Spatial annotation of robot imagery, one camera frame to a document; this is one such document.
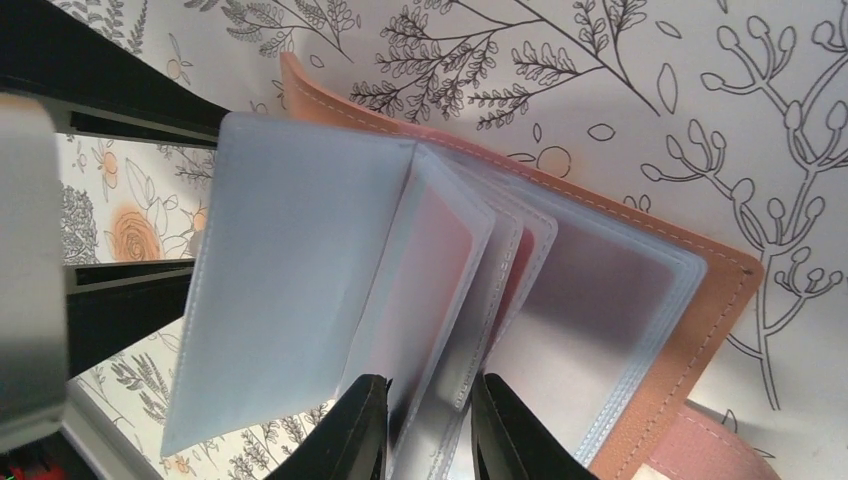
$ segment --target berry branch drawing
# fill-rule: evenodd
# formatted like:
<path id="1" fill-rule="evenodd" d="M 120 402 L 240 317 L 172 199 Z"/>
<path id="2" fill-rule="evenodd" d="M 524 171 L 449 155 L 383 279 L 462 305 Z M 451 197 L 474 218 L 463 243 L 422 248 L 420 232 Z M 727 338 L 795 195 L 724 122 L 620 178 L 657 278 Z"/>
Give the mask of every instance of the berry branch drawing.
<path id="1" fill-rule="evenodd" d="M 189 0 L 186 8 L 200 12 L 212 10 L 219 0 Z M 342 46 L 342 33 L 352 28 L 362 28 L 362 17 L 353 11 L 344 0 L 326 0 L 324 6 L 318 0 L 294 0 L 289 6 L 282 0 L 251 2 L 226 0 L 221 11 L 232 22 L 227 33 L 236 40 L 259 43 L 259 54 L 277 58 L 280 52 L 294 50 L 294 34 L 305 31 L 317 35 L 349 62 L 353 60 Z"/>
<path id="2" fill-rule="evenodd" d="M 807 261 L 813 256 L 813 250 L 809 246 L 801 245 L 826 208 L 825 199 L 813 194 L 816 180 L 823 174 L 848 166 L 848 148 L 837 150 L 843 130 L 848 124 L 848 107 L 845 102 L 837 100 L 829 105 L 824 119 L 810 116 L 822 92 L 848 63 L 848 2 L 842 3 L 838 20 L 821 22 L 813 31 L 812 43 L 835 57 L 800 99 L 787 100 L 772 84 L 792 58 L 797 40 L 795 27 L 785 27 L 775 40 L 770 26 L 758 16 L 748 18 L 747 31 L 765 51 L 764 60 L 761 62 L 754 60 L 755 57 L 743 46 L 733 28 L 722 26 L 717 30 L 719 46 L 732 53 L 742 63 L 750 76 L 749 80 L 737 85 L 728 83 L 713 72 L 701 75 L 701 82 L 709 91 L 737 96 L 761 93 L 780 113 L 788 156 L 803 173 L 803 180 L 788 204 L 781 198 L 770 198 L 766 202 L 765 212 L 755 212 L 751 206 L 751 199 L 756 193 L 755 180 L 742 178 L 731 186 L 720 178 L 727 158 L 727 142 L 718 131 L 707 137 L 698 120 L 690 122 L 688 134 L 689 142 L 703 152 L 704 159 L 701 162 L 692 161 L 680 142 L 674 136 L 668 135 L 668 154 L 678 160 L 687 173 L 669 174 L 650 163 L 641 166 L 642 173 L 654 182 L 710 182 L 731 202 L 739 230 L 748 244 L 759 252 L 760 260 L 766 269 L 766 280 L 756 297 L 756 341 L 746 343 L 731 335 L 729 342 L 740 352 L 759 362 L 766 395 L 773 410 L 780 410 L 780 400 L 769 350 L 771 337 L 786 328 L 808 302 L 828 293 L 844 279 L 843 272 L 839 270 L 827 273 L 823 268 L 809 268 Z M 818 133 L 825 133 L 824 137 L 828 140 L 821 142 L 822 144 L 813 142 L 808 137 L 813 129 L 820 129 Z M 785 256 L 788 256 L 788 268 L 772 272 L 775 269 L 775 261 Z M 774 287 L 780 287 L 794 296 L 788 310 L 779 315 L 774 314 L 768 303 Z"/>
<path id="3" fill-rule="evenodd" d="M 530 100 L 593 72 L 607 72 L 619 80 L 655 114 L 659 111 L 634 86 L 619 54 L 619 40 L 630 28 L 644 22 L 642 8 L 647 0 L 577 1 L 574 24 L 577 35 L 549 20 L 527 3 L 513 0 L 527 12 L 527 18 L 505 22 L 488 16 L 461 0 L 414 0 L 380 32 L 389 43 L 387 54 L 377 53 L 376 64 L 390 73 L 399 85 L 384 80 L 378 84 L 355 83 L 350 100 L 390 117 L 403 112 L 412 123 L 428 121 L 432 111 L 445 120 L 458 117 L 465 104 L 489 111 L 480 117 L 477 129 L 509 125 L 516 113 L 524 115 Z M 489 28 L 459 35 L 436 36 L 428 30 L 431 12 L 449 15 L 462 9 Z M 511 87 L 481 90 L 489 71 L 496 68 L 501 48 L 496 37 L 507 31 L 530 26 L 545 26 L 562 37 L 561 42 L 534 45 L 524 41 L 509 49 L 515 73 L 521 80 Z M 578 65 L 571 53 L 581 58 Z M 464 89 L 473 93 L 466 97 Z"/>

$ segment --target floral pattern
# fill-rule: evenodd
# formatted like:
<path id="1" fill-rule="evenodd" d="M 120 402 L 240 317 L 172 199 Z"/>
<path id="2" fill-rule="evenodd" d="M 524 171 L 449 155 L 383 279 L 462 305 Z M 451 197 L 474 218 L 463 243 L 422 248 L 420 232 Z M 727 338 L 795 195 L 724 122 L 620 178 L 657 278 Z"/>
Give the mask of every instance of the floral pattern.
<path id="1" fill-rule="evenodd" d="M 227 108 L 285 114 L 276 57 L 294 51 L 360 105 L 759 255 L 768 278 L 691 398 L 732 412 L 726 426 L 784 478 L 846 467 L 845 2 L 53 2 Z M 67 264 L 197 252 L 214 152 L 57 145 Z M 263 478 L 326 414 L 159 458 L 180 335 L 178 321 L 77 378 L 163 477 Z"/>

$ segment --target floral tablecloth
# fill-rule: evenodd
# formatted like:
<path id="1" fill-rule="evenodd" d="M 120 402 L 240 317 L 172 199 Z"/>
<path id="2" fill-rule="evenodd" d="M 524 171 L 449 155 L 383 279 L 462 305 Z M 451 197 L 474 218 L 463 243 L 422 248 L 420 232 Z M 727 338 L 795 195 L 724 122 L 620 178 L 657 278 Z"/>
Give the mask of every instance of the floral tablecloth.
<path id="1" fill-rule="evenodd" d="M 226 108 L 284 114 L 277 56 L 294 51 L 369 108 L 759 255 L 767 281 L 691 398 L 783 478 L 844 476 L 845 0 L 54 3 Z M 66 262 L 196 251 L 212 152 L 57 141 Z M 180 331 L 76 381 L 164 477 L 263 477 L 329 406 L 160 458 Z"/>

